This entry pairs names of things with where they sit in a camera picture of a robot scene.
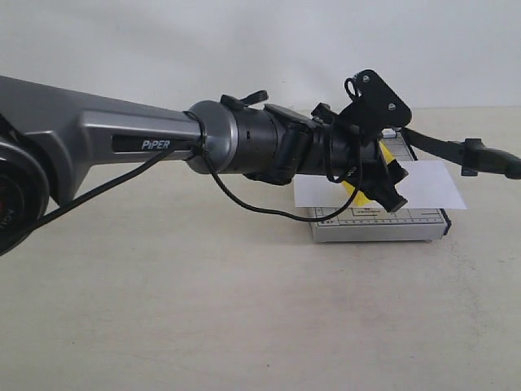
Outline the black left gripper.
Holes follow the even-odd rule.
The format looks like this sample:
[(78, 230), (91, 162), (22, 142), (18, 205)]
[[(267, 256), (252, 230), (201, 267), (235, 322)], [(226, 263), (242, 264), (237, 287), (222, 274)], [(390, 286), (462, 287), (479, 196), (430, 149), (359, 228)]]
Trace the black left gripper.
[(316, 126), (309, 146), (309, 174), (365, 191), (387, 212), (396, 212), (408, 202), (391, 182), (401, 182), (409, 172), (398, 161), (386, 162), (377, 140), (363, 147), (357, 127)]

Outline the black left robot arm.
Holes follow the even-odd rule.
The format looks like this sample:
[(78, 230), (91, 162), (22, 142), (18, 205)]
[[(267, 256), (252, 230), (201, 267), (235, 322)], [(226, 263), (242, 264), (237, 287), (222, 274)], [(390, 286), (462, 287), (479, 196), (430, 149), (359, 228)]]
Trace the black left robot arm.
[(395, 212), (405, 205), (396, 186), (407, 173), (386, 158), (380, 140), (385, 128), (409, 123), (409, 108), (396, 108), (386, 114), (373, 89), (361, 88), (343, 111), (321, 103), (310, 116), (268, 103), (263, 90), (175, 111), (2, 77), (1, 251), (128, 180), (78, 195), (96, 165), (132, 163), (140, 174), (181, 160), (198, 174), (239, 174), (275, 186), (317, 175), (347, 182)]

